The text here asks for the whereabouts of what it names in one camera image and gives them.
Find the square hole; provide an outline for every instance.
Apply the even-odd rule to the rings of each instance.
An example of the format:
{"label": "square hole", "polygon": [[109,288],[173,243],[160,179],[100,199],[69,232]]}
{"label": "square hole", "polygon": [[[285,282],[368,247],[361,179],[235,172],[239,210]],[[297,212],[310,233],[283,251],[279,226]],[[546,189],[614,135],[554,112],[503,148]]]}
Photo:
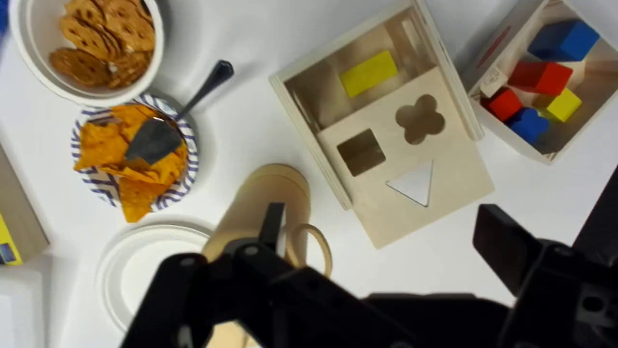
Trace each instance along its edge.
{"label": "square hole", "polygon": [[13,262],[15,255],[7,243],[0,243],[0,264]]}
{"label": "square hole", "polygon": [[337,145],[337,150],[343,156],[351,175],[359,175],[386,160],[370,129],[364,129],[362,133]]}

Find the yellow square block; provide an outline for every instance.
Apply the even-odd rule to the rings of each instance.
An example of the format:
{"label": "yellow square block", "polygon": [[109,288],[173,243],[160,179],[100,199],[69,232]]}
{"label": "yellow square block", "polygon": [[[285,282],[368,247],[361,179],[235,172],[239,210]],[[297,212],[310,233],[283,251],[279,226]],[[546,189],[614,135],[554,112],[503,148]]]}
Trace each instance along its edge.
{"label": "yellow square block", "polygon": [[339,75],[347,96],[357,96],[391,77],[395,77],[397,65],[393,63],[388,50],[382,50],[368,59],[353,65],[351,69]]}
{"label": "yellow square block", "polygon": [[546,117],[567,121],[575,114],[575,110],[581,106],[581,98],[573,90],[563,88],[556,96],[538,96],[534,100],[534,106]]}
{"label": "yellow square block", "polygon": [[0,264],[21,264],[21,255],[13,243],[13,237],[0,214]]}

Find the blue block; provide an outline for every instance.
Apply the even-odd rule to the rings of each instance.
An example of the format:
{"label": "blue block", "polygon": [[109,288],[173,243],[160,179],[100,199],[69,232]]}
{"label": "blue block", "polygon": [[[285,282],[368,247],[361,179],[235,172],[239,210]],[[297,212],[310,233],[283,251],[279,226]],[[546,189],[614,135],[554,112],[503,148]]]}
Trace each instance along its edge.
{"label": "blue block", "polygon": [[536,143],[548,131],[548,119],[540,117],[534,108],[523,108],[507,121],[507,127],[527,143]]}
{"label": "blue block", "polygon": [[540,59],[581,61],[596,40],[594,29],[579,19],[569,19],[544,25],[527,50]]}
{"label": "blue block", "polygon": [[7,27],[7,0],[0,0],[0,34],[5,32]]}

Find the white paper plate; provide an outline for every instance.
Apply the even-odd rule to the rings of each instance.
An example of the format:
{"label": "white paper plate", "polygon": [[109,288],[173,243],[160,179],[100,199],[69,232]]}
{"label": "white paper plate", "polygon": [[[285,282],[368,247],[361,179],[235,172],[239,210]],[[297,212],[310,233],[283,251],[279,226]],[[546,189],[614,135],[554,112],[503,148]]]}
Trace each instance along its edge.
{"label": "white paper plate", "polygon": [[206,239],[208,233],[177,224],[150,224],[119,233],[96,270],[102,309],[111,322],[127,330],[160,261],[175,253],[198,253]]}

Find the plate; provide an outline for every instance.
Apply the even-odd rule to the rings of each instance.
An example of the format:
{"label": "plate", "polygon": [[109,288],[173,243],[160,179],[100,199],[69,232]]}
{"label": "plate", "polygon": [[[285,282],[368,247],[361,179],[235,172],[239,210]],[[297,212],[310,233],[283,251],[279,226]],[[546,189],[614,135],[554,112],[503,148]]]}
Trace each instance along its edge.
{"label": "plate", "polygon": [[[166,116],[177,114],[175,102],[162,98],[162,96],[156,96],[152,92],[142,92],[137,98],[133,98],[131,102],[144,104],[144,106],[154,108]],[[77,158],[81,156],[81,146],[79,146],[81,125],[88,117],[104,114],[104,112],[108,112],[108,108],[86,108],[75,119],[73,129],[71,129],[71,158],[73,158],[73,162],[77,162]],[[191,191],[191,185],[194,183],[194,177],[196,177],[198,154],[196,154],[194,133],[185,117],[177,119],[175,123],[187,143],[187,148],[189,148],[187,168],[185,168],[185,174],[179,179],[175,179],[169,185],[169,189],[166,193],[162,193],[152,203],[150,210],[162,210],[162,208],[169,206],[171,203],[181,201]],[[88,170],[81,170],[79,175],[81,175],[82,183],[94,195],[98,195],[102,201],[109,203],[111,206],[119,206],[117,179],[111,174],[106,174],[98,168],[88,168]]]}
{"label": "plate", "polygon": [[150,224],[119,233],[96,270],[104,313],[125,332],[158,264],[175,253],[200,253],[206,239],[206,232],[177,224]]}

